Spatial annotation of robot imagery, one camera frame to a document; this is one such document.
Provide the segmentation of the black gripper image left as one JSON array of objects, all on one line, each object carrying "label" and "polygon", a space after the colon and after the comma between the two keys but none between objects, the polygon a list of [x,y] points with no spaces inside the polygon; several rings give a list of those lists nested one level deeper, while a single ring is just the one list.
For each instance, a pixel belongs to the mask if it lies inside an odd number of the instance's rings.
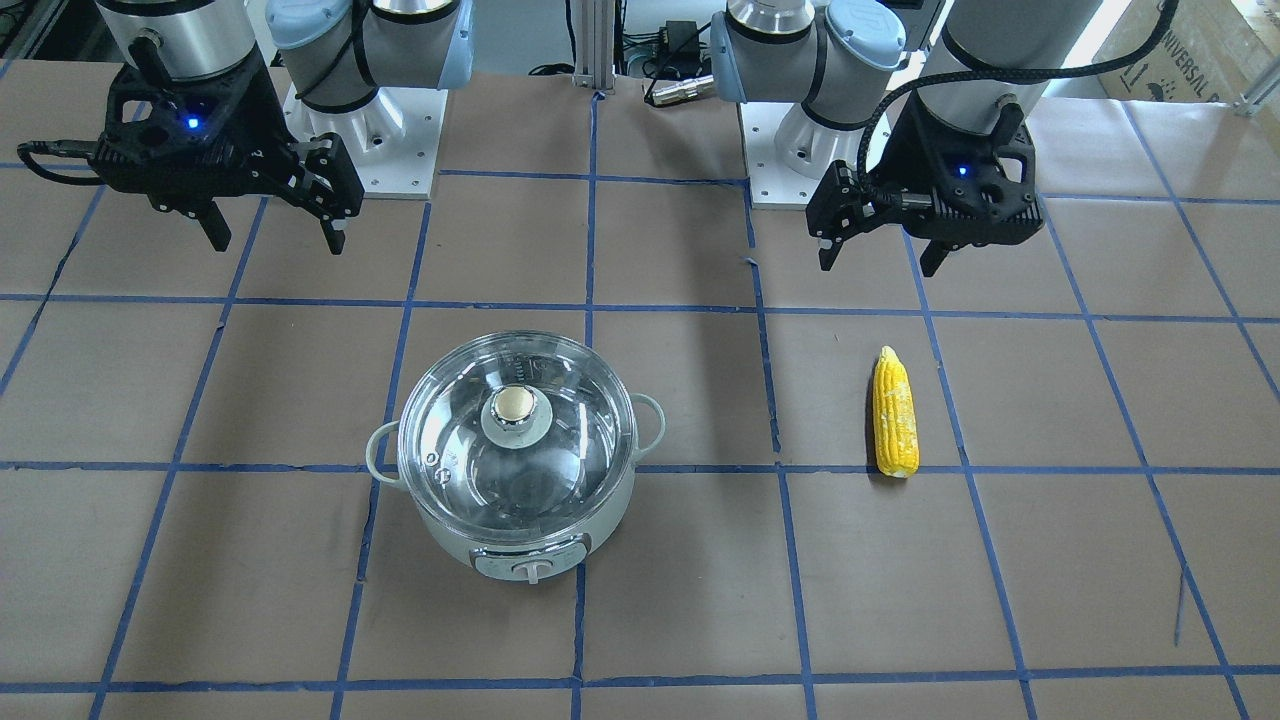
[{"label": "black gripper image left", "polygon": [[145,193],[170,209],[202,205],[196,220],[215,252],[232,232],[214,199],[266,195],[320,220],[330,255],[346,247],[364,184],[340,136],[297,140],[261,61],[242,61],[206,79],[151,85],[123,65],[108,91],[102,133],[90,167],[111,188]]}]

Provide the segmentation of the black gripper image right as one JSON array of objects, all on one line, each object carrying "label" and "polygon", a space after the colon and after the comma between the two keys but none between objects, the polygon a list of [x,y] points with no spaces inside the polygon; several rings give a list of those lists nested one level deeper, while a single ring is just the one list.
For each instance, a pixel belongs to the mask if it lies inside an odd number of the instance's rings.
[{"label": "black gripper image right", "polygon": [[831,272],[844,242],[896,224],[928,240],[920,272],[932,278],[951,249],[1018,245],[1044,224],[1036,197],[1036,147],[1018,102],[997,109],[993,129],[955,129],[919,97],[910,97],[879,161],[860,179],[833,161],[806,205],[806,228],[818,238],[822,272]]}]

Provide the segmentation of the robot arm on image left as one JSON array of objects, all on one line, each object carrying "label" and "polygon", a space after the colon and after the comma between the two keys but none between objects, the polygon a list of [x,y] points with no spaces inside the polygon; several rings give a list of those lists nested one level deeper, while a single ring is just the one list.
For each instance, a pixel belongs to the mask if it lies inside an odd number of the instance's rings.
[{"label": "robot arm on image left", "polygon": [[[125,61],[101,135],[79,155],[92,182],[143,195],[196,220],[223,251],[219,199],[264,195],[319,220],[329,251],[346,243],[374,170],[411,154],[422,126],[410,101],[470,82],[471,1],[270,1],[262,15],[291,73],[280,101],[241,1],[100,1]],[[873,102],[915,49],[901,12],[878,1],[730,1],[672,44],[692,78],[652,81],[654,108],[707,95],[782,102],[774,146],[796,173],[818,149],[850,149],[876,124]]]}]

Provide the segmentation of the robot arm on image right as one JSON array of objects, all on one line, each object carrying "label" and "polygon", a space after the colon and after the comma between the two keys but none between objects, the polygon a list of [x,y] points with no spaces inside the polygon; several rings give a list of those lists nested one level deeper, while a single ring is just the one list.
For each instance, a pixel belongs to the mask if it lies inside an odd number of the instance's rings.
[{"label": "robot arm on image right", "polygon": [[788,104],[780,151],[817,182],[805,218],[820,269],[855,236],[900,225],[927,241],[920,268],[933,275],[952,252],[1043,228],[1027,117],[1044,82],[1015,72],[1059,69],[1097,9],[955,1],[877,161],[870,137],[909,50],[892,5],[730,1],[710,19],[708,53],[724,101]]}]

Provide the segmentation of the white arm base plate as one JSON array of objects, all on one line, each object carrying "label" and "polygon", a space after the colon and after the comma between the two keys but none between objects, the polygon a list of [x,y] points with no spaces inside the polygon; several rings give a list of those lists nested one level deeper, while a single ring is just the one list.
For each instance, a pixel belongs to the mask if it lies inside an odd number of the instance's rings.
[{"label": "white arm base plate", "polygon": [[448,99],[445,90],[389,87],[355,111],[325,114],[289,95],[283,111],[296,138],[343,138],[366,197],[428,201]]},{"label": "white arm base plate", "polygon": [[746,102],[739,113],[754,208],[803,210],[832,161],[856,164],[864,129],[819,124],[799,102]]}]

